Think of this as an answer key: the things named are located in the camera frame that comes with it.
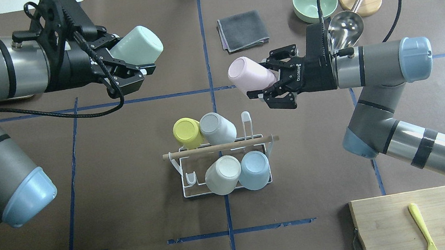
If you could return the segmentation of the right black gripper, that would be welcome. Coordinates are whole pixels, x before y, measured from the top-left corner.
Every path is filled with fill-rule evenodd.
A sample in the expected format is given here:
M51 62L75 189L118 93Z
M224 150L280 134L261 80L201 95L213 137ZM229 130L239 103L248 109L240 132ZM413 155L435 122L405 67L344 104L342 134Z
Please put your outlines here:
M260 62L262 67L276 73L281 70L301 71L300 82L302 85L298 91L293 87L294 84L297 88L297 80L293 76L288 76L266 89L247 91L247 97L263 100L270 109L296 109L298 106L296 103L297 93L338 88L331 60L323 50L326 40L322 24L309 24L306 27L305 43L306 50L302 66L300 58L297 56L296 45L274 49L269 52L266 59Z

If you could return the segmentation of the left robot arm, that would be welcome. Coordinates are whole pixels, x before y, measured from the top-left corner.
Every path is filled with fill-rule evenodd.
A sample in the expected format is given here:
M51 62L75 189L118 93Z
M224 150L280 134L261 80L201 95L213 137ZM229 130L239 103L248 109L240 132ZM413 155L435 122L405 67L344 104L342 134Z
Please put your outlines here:
M112 99L137 91L155 70L160 41L149 51L140 27L123 38L95 26L85 14L82 23L34 21L27 31L0 38L0 102L28 95L103 83ZM0 113L69 118L70 114L0 108ZM0 127L0 224L23 226L56 197L57 189L10 135Z

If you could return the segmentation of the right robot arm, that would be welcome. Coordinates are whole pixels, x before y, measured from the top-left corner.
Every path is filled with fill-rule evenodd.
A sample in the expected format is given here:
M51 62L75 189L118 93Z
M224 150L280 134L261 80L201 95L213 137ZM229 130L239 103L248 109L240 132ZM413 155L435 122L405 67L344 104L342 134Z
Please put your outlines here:
M445 134L394 117L404 86L431 74L429 40L410 37L330 52L322 29L319 23L307 26L303 57L295 45L270 51L261 65L279 79L248 91L248 98L262 99L271 109L295 109L300 93L360 87L343 147L367 159L382 153L445 175Z

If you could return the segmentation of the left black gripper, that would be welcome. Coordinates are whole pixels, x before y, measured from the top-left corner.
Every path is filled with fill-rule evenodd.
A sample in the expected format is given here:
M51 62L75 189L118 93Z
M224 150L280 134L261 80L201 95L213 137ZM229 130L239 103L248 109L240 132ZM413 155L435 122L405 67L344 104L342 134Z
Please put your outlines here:
M52 92L73 89L91 83L101 83L105 73L99 64L92 58L93 52L99 49L112 49L121 41L121 37L110 34L107 31L97 31L93 40L79 32L74 32L68 38L65 47L58 47L54 52L48 54L50 65L50 89ZM112 99L118 98L117 89L121 95L126 96L137 92L142 86L145 76L152 75L156 69L154 63L144 65L131 65L123 61L113 60L104 62L111 80L105 78L107 94Z

